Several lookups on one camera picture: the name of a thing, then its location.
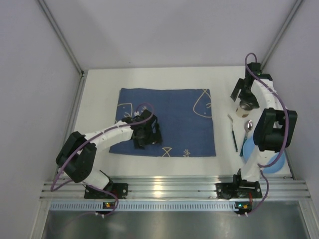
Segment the beige cup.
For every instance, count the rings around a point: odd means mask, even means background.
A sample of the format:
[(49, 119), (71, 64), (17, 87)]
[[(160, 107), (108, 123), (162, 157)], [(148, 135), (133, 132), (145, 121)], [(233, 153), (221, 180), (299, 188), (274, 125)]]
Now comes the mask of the beige cup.
[(252, 109), (253, 108), (251, 103), (240, 100), (239, 105), (236, 108), (236, 115), (240, 118), (246, 118), (250, 114)]

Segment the black handled knife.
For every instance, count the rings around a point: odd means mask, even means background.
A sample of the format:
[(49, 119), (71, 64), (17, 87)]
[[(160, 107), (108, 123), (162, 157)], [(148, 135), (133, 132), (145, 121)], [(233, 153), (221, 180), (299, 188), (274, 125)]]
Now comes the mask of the black handled knife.
[(234, 121), (233, 121), (233, 118), (230, 114), (228, 114), (227, 117), (230, 119), (230, 122), (231, 122), (231, 132), (232, 132), (234, 147), (235, 147), (236, 152), (238, 152), (239, 150), (238, 150), (236, 136), (235, 136), (235, 132), (234, 132), (234, 128), (233, 128)]

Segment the blue cloth placemat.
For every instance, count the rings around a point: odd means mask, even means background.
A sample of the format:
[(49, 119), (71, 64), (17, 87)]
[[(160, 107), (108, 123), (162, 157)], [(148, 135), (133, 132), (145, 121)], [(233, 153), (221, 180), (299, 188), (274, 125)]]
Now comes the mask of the blue cloth placemat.
[(209, 89), (152, 90), (122, 88), (115, 120), (144, 110), (158, 118), (162, 143), (136, 149), (132, 141), (112, 146), (113, 154), (150, 157), (215, 157)]

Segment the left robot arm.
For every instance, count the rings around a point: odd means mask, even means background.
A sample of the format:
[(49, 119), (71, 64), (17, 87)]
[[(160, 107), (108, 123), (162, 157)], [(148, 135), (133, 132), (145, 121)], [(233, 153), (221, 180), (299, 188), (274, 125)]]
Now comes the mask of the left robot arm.
[(152, 112), (144, 110), (140, 115), (123, 118), (100, 131), (87, 134), (75, 131), (62, 146), (56, 157), (56, 164), (71, 181), (89, 185), (98, 191), (107, 191), (113, 182), (106, 173), (94, 166), (96, 155), (126, 141), (132, 149), (137, 150), (160, 144), (162, 136), (158, 118)]

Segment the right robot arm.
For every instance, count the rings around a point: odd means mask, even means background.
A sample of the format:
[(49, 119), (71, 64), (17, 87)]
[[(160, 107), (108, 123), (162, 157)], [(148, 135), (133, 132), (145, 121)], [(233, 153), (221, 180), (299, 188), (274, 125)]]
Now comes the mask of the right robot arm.
[(238, 79), (230, 98), (236, 102), (236, 114), (242, 118), (252, 110), (261, 111), (252, 134), (252, 153), (240, 169), (243, 180), (256, 182), (261, 170), (274, 165), (290, 145), (298, 114), (284, 106), (272, 77), (262, 73), (258, 62), (247, 64), (245, 77)]

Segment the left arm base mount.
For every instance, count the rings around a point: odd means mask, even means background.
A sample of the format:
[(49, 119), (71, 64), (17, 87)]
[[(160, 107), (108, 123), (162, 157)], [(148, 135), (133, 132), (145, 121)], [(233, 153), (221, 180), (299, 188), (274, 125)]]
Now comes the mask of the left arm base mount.
[[(113, 183), (103, 190), (115, 195), (118, 199), (125, 199), (128, 195), (128, 187), (127, 183)], [(105, 194), (104, 192), (93, 189), (92, 187), (85, 187), (85, 199), (113, 199), (112, 195)]]

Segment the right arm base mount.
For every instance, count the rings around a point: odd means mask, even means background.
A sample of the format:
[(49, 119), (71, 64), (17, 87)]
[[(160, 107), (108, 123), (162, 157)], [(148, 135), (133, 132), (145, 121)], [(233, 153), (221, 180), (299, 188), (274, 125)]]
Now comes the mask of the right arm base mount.
[(262, 198), (261, 187), (258, 181), (250, 182), (243, 180), (241, 175), (233, 175), (232, 182), (217, 183), (216, 192), (218, 199), (253, 199)]

